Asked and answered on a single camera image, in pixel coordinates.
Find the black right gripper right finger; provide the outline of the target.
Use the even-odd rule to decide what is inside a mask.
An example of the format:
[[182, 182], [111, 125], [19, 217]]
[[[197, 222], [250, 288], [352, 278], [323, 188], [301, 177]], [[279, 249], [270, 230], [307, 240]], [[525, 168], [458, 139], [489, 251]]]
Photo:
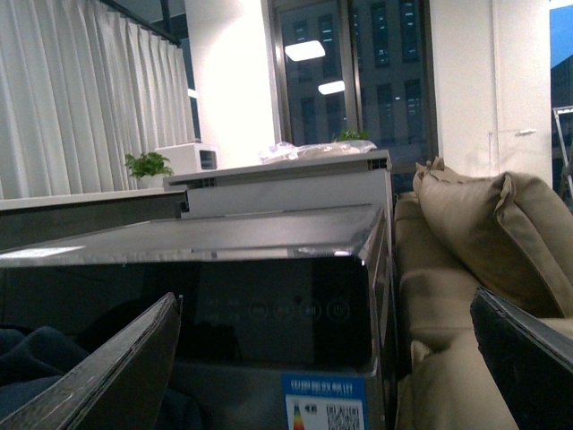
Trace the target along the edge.
[[493, 294], [470, 305], [478, 348], [520, 429], [572, 427], [572, 339]]

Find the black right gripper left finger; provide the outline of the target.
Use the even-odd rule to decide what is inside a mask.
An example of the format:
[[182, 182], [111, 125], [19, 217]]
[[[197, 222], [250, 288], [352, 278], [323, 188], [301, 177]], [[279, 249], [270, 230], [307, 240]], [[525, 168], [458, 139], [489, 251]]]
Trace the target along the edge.
[[152, 429], [175, 359], [181, 301], [165, 294], [53, 385], [1, 420], [3, 429]]

